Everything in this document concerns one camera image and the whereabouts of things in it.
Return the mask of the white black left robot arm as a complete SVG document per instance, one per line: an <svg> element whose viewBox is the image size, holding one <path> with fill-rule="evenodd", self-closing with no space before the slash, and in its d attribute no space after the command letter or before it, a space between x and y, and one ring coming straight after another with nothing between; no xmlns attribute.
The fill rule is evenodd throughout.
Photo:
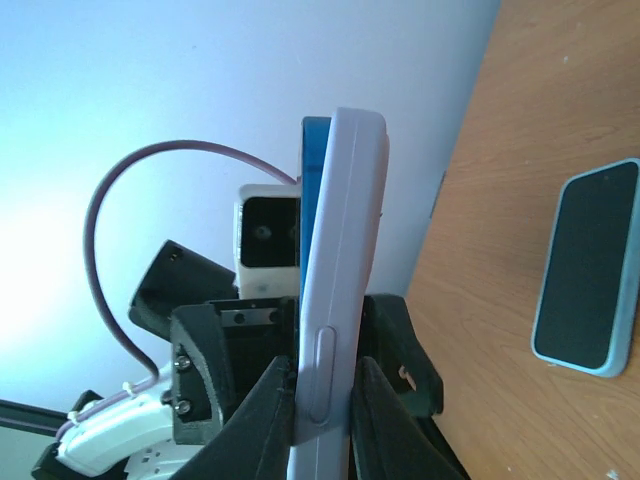
<svg viewBox="0 0 640 480"><path fill-rule="evenodd" d="M131 319L172 346L156 378L86 392L37 479L460 479L444 385L406 304L365 294L371 248L314 239L300 298L211 296L232 274L164 244Z"/></svg>

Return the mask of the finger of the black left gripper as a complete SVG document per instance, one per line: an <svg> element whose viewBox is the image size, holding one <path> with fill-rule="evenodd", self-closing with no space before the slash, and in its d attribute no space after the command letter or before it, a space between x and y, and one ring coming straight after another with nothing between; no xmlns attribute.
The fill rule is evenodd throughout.
<svg viewBox="0 0 640 480"><path fill-rule="evenodd" d="M403 297L367 295L358 357L373 358L400 400L415 417L444 409L444 383L415 334Z"/></svg>

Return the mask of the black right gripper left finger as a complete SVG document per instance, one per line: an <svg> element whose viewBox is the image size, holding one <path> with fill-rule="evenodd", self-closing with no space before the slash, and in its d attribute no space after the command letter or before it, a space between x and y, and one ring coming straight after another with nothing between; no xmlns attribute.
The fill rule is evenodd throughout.
<svg viewBox="0 0 640 480"><path fill-rule="evenodd" d="M284 479L293 439L296 374L286 356L266 368L221 432L175 479Z"/></svg>

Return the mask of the black smartphone dark blue edge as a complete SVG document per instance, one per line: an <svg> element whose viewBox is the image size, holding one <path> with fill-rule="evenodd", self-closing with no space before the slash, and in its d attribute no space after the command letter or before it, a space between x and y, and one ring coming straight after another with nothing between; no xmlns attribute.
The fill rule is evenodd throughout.
<svg viewBox="0 0 640 480"><path fill-rule="evenodd" d="M303 320L304 290L330 125L330 117L305 117L302 120L299 207L300 324Z"/></svg>

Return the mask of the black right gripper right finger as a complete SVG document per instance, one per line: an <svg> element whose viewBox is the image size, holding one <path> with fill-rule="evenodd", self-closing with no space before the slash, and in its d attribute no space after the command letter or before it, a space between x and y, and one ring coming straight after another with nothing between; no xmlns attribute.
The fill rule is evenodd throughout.
<svg viewBox="0 0 640 480"><path fill-rule="evenodd" d="M466 479L435 423L418 422L374 359L358 361L351 397L351 443L358 479Z"/></svg>

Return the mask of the lavender phone case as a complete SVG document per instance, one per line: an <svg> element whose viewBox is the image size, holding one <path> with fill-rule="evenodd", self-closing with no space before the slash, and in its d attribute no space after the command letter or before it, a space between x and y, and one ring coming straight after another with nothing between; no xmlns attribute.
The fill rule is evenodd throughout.
<svg viewBox="0 0 640 480"><path fill-rule="evenodd" d="M290 479L345 479L359 330L388 170L384 117L331 119L305 286Z"/></svg>

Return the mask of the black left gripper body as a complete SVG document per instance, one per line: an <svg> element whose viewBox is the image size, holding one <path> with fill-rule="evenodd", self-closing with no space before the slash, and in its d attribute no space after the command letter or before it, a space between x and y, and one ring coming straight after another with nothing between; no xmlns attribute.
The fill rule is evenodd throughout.
<svg viewBox="0 0 640 480"><path fill-rule="evenodd" d="M278 356L298 350L296 297L184 305L170 316L173 440L205 445Z"/></svg>

